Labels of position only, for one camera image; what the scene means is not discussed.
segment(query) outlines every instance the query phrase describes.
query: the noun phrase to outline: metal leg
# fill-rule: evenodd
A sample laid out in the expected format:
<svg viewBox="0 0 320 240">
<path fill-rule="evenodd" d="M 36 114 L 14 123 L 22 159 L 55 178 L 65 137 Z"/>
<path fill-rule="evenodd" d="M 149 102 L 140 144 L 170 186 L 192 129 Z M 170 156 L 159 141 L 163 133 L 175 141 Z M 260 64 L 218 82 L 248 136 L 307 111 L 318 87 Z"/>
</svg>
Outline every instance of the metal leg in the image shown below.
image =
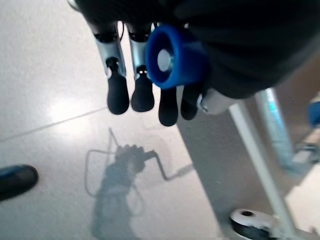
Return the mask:
<svg viewBox="0 0 320 240">
<path fill-rule="evenodd" d="M 243 102 L 230 107 L 230 113 L 252 163 L 259 175 L 270 204 L 278 218 L 281 237 L 298 238 L 294 221 L 268 167 L 268 156 Z"/>
<path fill-rule="evenodd" d="M 272 88 L 260 91 L 255 99 L 280 166 L 294 170 L 294 151 L 275 91 Z"/>
</svg>

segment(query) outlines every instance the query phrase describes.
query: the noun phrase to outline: black shoe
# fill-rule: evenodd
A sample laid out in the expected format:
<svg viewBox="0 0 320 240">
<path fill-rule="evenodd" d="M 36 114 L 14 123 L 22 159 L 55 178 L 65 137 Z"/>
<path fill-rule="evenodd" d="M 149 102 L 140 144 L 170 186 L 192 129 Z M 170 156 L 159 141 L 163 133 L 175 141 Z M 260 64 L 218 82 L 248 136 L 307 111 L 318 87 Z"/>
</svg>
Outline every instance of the black shoe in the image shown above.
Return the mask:
<svg viewBox="0 0 320 240">
<path fill-rule="evenodd" d="M 0 168 L 0 201 L 18 196 L 38 182 L 38 172 L 33 166 L 14 165 Z"/>
</svg>

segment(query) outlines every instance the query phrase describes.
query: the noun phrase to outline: blue object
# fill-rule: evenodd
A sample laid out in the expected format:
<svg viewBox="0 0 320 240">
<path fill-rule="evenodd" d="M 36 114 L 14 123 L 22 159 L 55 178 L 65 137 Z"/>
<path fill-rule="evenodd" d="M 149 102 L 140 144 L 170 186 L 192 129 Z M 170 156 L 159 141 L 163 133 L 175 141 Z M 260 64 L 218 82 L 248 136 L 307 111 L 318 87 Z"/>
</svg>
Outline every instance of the blue object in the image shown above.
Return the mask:
<svg viewBox="0 0 320 240">
<path fill-rule="evenodd" d="M 158 64 L 162 50 L 172 56 L 168 70 Z M 150 35 L 146 67 L 151 81 L 161 89 L 203 81 L 210 69 L 202 44 L 187 29 L 170 25 L 161 25 Z"/>
<path fill-rule="evenodd" d="M 308 119 L 313 128 L 320 125 L 320 101 L 313 102 L 308 107 Z"/>
</svg>

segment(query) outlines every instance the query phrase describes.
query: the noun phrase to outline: black fingertip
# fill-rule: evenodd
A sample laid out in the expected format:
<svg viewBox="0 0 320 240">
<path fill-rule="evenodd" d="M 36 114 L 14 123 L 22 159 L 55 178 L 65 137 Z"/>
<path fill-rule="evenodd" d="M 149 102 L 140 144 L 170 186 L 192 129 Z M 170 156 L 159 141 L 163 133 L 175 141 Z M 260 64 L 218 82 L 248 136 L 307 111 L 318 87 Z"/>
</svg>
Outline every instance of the black fingertip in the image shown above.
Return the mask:
<svg viewBox="0 0 320 240">
<path fill-rule="evenodd" d="M 159 105 L 159 120 L 166 127 L 173 126 L 178 120 L 177 89 L 162 89 Z"/>
<path fill-rule="evenodd" d="M 154 108 L 155 98 L 152 92 L 152 82 L 147 76 L 141 75 L 135 81 L 135 90 L 131 98 L 132 109 L 143 113 Z"/>
<path fill-rule="evenodd" d="M 126 78 L 113 72 L 108 83 L 107 105 L 110 112 L 115 115 L 125 113 L 130 104 Z"/>
<path fill-rule="evenodd" d="M 192 105 L 190 103 L 188 103 L 185 99 L 182 99 L 181 101 L 181 116 L 185 119 L 185 120 L 192 120 L 195 118 L 195 116 L 197 115 L 198 112 L 198 108 L 196 105 Z"/>
</svg>

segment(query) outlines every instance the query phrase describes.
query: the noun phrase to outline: wheel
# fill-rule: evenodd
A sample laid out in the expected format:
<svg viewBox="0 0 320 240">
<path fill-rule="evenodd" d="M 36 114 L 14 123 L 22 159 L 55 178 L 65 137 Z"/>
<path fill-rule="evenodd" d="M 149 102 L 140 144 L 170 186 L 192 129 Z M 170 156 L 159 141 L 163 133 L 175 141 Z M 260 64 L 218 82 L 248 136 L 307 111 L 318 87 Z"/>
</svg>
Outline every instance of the wheel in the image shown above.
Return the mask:
<svg viewBox="0 0 320 240">
<path fill-rule="evenodd" d="M 209 72 L 206 53 L 187 29 L 157 27 L 146 47 L 146 66 L 151 81 L 161 89 L 204 80 Z"/>
<path fill-rule="evenodd" d="M 237 209 L 230 215 L 233 231 L 245 239 L 268 239 L 275 226 L 272 216 L 249 209 Z"/>
</svg>

